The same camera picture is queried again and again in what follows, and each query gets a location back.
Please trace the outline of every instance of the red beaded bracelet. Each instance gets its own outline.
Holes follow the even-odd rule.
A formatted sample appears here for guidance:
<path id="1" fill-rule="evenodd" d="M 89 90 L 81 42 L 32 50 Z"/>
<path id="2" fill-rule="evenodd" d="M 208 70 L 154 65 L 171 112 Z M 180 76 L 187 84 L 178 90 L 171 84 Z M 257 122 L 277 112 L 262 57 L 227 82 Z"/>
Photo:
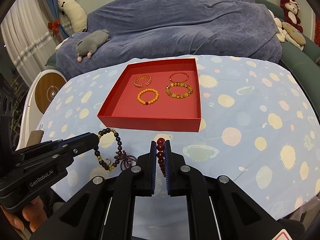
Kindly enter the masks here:
<path id="1" fill-rule="evenodd" d="M 157 150 L 159 151 L 157 153 L 157 157 L 158 157 L 158 163 L 160 166 L 160 170 L 162 171 L 163 176 L 165 177 L 165 172 L 166 172 L 166 168 L 165 168 L 165 159 L 164 159 L 164 142 L 165 140 L 163 138 L 159 138 L 157 140 Z"/>

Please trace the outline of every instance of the finger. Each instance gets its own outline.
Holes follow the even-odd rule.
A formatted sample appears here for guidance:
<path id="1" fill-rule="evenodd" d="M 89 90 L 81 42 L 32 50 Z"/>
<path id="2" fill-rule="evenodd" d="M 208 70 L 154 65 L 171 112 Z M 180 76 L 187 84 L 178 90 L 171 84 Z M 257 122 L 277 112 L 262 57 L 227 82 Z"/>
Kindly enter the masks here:
<path id="1" fill-rule="evenodd" d="M 19 218 L 17 218 L 14 214 L 8 212 L 3 206 L 1 206 L 1 209 L 12 226 L 20 230 L 24 229 L 24 225 Z"/>
<path id="2" fill-rule="evenodd" d="M 43 211 L 43 202 L 39 197 L 36 197 L 33 200 L 33 203 L 35 204 L 28 204 L 26 205 L 22 210 L 22 215 L 25 218 L 25 220 L 31 222 L 34 218 L 41 215 Z"/>
<path id="3" fill-rule="evenodd" d="M 47 214 L 43 210 L 42 213 L 30 222 L 30 230 L 32 232 L 36 231 L 44 222 L 48 220 Z"/>

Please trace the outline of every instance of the bracelet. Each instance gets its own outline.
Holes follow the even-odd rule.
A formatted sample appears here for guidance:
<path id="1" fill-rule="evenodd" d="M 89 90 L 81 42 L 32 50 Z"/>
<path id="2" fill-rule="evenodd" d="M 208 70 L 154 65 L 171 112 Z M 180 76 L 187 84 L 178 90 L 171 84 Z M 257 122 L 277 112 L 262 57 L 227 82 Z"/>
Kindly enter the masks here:
<path id="1" fill-rule="evenodd" d="M 115 162 L 112 165 L 109 165 L 111 163 L 111 160 L 109 158 L 106 158 L 106 160 L 108 161 L 108 163 L 106 163 L 99 152 L 99 147 L 94 148 L 94 155 L 98 158 L 99 164 L 106 170 L 106 171 L 112 171 L 114 168 L 116 168 L 118 166 L 118 164 L 120 164 L 120 169 L 121 171 L 123 171 L 124 169 L 128 169 L 130 167 L 132 167 L 132 161 L 137 162 L 137 158 L 134 157 L 133 155 L 127 155 L 127 153 L 125 152 L 125 150 L 122 149 L 122 142 L 121 142 L 121 138 L 119 137 L 119 134 L 116 132 L 115 129 L 111 129 L 111 128 L 106 128 L 103 129 L 102 131 L 99 131 L 98 133 L 98 138 L 99 140 L 101 139 L 101 137 L 107 133 L 113 132 L 113 135 L 116 138 L 116 141 L 118 143 L 118 151 L 116 152 L 116 156 L 115 158 Z"/>
<path id="2" fill-rule="evenodd" d="M 143 100 L 141 100 L 140 96 L 145 93 L 145 92 L 148 92 L 148 91 L 151 91 L 151 92 L 154 92 L 156 94 L 156 97 L 154 99 L 152 99 L 151 101 L 148 101 L 148 102 L 145 102 Z M 153 89 L 153 88 L 147 88 L 145 90 L 142 90 L 139 94 L 138 94 L 138 97 L 137 97 L 137 100 L 143 104 L 143 105 L 151 105 L 153 104 L 154 102 L 156 102 L 158 100 L 158 97 L 159 97 L 159 93 L 157 90 Z"/>
<path id="3" fill-rule="evenodd" d="M 177 87 L 177 86 L 185 87 L 189 91 L 187 93 L 184 93 L 183 95 L 172 94 L 170 92 L 170 88 Z M 171 83 L 170 85 L 167 85 L 167 87 L 165 88 L 165 92 L 169 97 L 172 97 L 172 98 L 186 98 L 187 96 L 190 96 L 192 94 L 193 90 L 188 84 L 184 84 L 183 82 L 182 83 L 178 82 L 178 83 Z"/>
<path id="4" fill-rule="evenodd" d="M 146 83 L 146 86 L 151 83 L 151 77 L 150 77 L 149 75 L 140 76 L 140 77 L 136 78 L 135 81 L 134 81 L 134 85 L 135 85 L 137 88 L 143 88 L 143 85 L 138 85 L 138 84 L 137 84 L 137 82 L 138 82 L 140 79 L 143 79 L 143 78 L 149 78 L 148 82 Z"/>
<path id="5" fill-rule="evenodd" d="M 165 160 L 164 160 L 164 152 L 163 152 L 164 142 L 165 142 L 165 140 L 163 138 L 159 138 L 157 140 L 157 150 L 159 151 L 157 153 L 157 157 L 158 157 L 158 163 L 160 166 L 160 170 L 162 171 L 162 174 L 165 177 L 166 168 L 165 168 Z"/>
<path id="6" fill-rule="evenodd" d="M 187 79 L 186 79 L 186 80 L 181 81 L 181 82 L 179 82 L 179 83 L 187 82 L 187 81 L 189 80 L 189 75 L 188 75 L 187 73 L 184 73 L 184 72 L 177 72 L 177 73 L 173 73 L 173 74 L 170 76 L 170 78 L 169 78 L 169 79 L 170 79 L 170 81 L 171 81 L 171 82 L 176 83 L 176 82 L 174 82 L 174 81 L 172 81 L 172 80 L 171 80 L 171 77 L 172 77 L 172 76 L 174 76 L 174 75 L 177 75 L 177 74 L 183 74 L 183 75 L 186 75 L 186 76 L 187 76 Z"/>

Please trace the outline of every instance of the screw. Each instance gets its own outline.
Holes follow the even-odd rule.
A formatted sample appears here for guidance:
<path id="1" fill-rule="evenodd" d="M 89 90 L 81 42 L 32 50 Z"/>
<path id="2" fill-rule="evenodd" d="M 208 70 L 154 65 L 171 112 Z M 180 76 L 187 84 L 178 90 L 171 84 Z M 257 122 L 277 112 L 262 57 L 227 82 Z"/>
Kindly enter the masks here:
<path id="1" fill-rule="evenodd" d="M 188 172 L 188 171 L 190 171 L 191 170 L 191 168 L 188 166 L 188 165 L 183 165 L 183 166 L 181 166 L 181 171 L 183 171 L 183 172 Z"/>
<path id="2" fill-rule="evenodd" d="M 92 182 L 94 184 L 100 184 L 101 182 L 103 182 L 103 178 L 100 176 L 97 176 L 97 177 L 93 178 Z"/>
<path id="3" fill-rule="evenodd" d="M 222 176 L 219 177 L 219 181 L 221 183 L 228 183 L 229 182 L 229 178 L 227 176 L 222 175 Z"/>
<path id="4" fill-rule="evenodd" d="M 140 166 L 133 166 L 131 168 L 131 171 L 134 172 L 134 173 L 137 173 L 137 172 L 141 171 L 141 167 Z"/>

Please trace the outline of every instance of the red gift box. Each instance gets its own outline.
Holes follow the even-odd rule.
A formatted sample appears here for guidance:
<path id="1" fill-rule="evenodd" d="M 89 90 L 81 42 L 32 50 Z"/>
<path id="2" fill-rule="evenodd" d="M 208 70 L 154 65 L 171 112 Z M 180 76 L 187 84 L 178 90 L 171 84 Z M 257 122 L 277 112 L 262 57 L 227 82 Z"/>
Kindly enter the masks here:
<path id="1" fill-rule="evenodd" d="M 193 93 L 186 98 L 172 98 L 165 89 L 172 83 L 169 77 L 176 72 L 189 75 L 185 82 L 192 87 Z M 134 85 L 136 78 L 142 75 L 151 76 L 151 83 L 146 86 L 147 78 L 138 81 L 144 85 L 138 88 Z M 177 74 L 172 77 L 174 82 L 181 82 L 187 77 Z M 150 105 L 143 105 L 137 100 L 139 92 L 153 88 L 159 97 Z M 171 87 L 171 93 L 184 94 L 184 87 Z M 153 92 L 141 95 L 143 101 L 155 97 Z M 201 121 L 200 91 L 196 61 L 190 59 L 167 59 L 129 64 L 120 75 L 104 101 L 98 118 L 107 127 L 156 130 L 156 131 L 187 131 L 198 132 Z"/>

